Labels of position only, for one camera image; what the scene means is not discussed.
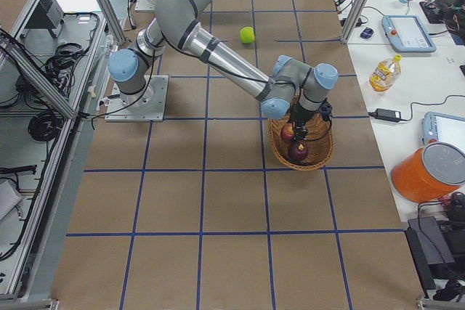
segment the apple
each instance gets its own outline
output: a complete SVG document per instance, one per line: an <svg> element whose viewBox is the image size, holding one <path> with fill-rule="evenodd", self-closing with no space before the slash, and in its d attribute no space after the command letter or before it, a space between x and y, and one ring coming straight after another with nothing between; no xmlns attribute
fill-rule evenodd
<svg viewBox="0 0 465 310"><path fill-rule="evenodd" d="M284 143L291 143L294 140L294 125L292 123L284 125L280 135Z"/></svg>
<svg viewBox="0 0 465 310"><path fill-rule="evenodd" d="M308 156L308 145L295 141L288 148L288 156L291 161L300 162Z"/></svg>

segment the orange container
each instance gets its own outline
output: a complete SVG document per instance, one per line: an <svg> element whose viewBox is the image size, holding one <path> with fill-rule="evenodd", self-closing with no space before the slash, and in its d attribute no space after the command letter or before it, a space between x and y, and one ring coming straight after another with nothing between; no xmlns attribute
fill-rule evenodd
<svg viewBox="0 0 465 310"><path fill-rule="evenodd" d="M410 201L437 199L465 184L465 154L447 143L428 144L398 163L391 180Z"/></svg>

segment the plastic bottle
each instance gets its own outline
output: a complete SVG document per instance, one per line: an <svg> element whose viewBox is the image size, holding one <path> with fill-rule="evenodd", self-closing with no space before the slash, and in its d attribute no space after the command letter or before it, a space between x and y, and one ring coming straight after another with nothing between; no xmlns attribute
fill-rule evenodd
<svg viewBox="0 0 465 310"><path fill-rule="evenodd" d="M376 92L388 90L400 75L402 56L396 54L393 58L381 61L370 76L370 85Z"/></svg>

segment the wicker basket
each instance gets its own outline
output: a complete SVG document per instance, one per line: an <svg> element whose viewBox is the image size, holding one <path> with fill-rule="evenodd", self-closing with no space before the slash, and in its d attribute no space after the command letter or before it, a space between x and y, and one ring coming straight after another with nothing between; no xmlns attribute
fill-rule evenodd
<svg viewBox="0 0 465 310"><path fill-rule="evenodd" d="M306 141L309 147L308 156L303 161L292 163L288 156L289 144L284 143L280 136L281 128L288 122L288 118L289 115L286 115L279 120L268 120L270 144L275 156L284 165L298 171L313 171L323 167L333 154L333 135L331 130L328 130L329 122L324 121L321 115L317 114L307 123L308 139L317 139L326 135L317 141Z"/></svg>

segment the tablet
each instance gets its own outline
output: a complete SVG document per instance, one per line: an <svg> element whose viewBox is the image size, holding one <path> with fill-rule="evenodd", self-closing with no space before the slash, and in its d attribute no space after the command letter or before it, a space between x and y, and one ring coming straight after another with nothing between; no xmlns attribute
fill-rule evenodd
<svg viewBox="0 0 465 310"><path fill-rule="evenodd" d="M465 118L428 112L423 119L423 143L444 142L465 152Z"/></svg>
<svg viewBox="0 0 465 310"><path fill-rule="evenodd" d="M434 45L420 19L414 15L389 15L381 20L386 37L396 52L434 52Z"/></svg>

